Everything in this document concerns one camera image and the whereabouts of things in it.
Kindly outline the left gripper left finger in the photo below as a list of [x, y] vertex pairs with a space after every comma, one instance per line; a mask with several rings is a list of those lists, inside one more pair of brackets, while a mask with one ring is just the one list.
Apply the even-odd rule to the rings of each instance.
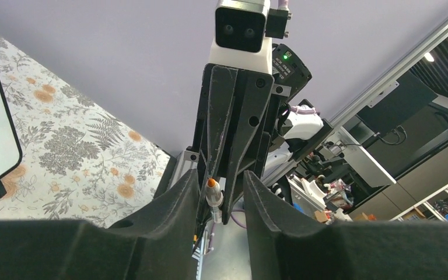
[[85, 220], [1, 220], [0, 279], [194, 279], [198, 174], [104, 229]]

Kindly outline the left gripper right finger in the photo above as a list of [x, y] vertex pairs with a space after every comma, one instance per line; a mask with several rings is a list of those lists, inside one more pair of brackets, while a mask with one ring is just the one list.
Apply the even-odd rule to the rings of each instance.
[[320, 223], [243, 174], [253, 279], [448, 279], [448, 222]]

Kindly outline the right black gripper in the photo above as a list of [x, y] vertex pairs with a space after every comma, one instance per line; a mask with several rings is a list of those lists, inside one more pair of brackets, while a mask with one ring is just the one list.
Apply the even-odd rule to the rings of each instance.
[[[199, 98], [197, 123], [191, 150], [199, 152], [198, 182], [200, 196], [197, 210], [197, 237], [202, 239], [207, 221], [205, 200], [207, 180], [217, 175], [232, 116], [232, 104], [238, 70], [222, 65], [206, 65]], [[225, 200], [222, 223], [228, 224], [230, 212], [238, 194], [236, 180], [239, 172], [253, 171], [263, 176], [271, 141], [278, 136], [278, 119], [287, 106], [291, 87], [273, 85], [270, 74], [240, 70], [238, 97], [241, 103], [234, 130], [226, 172]]]

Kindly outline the white marker pen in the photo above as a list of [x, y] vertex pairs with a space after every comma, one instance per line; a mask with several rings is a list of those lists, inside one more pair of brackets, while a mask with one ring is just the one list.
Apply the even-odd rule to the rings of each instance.
[[223, 192], [220, 184], [214, 178], [209, 178], [206, 182], [206, 201], [210, 208], [212, 220], [215, 223], [222, 223], [222, 211], [220, 207], [223, 203]]

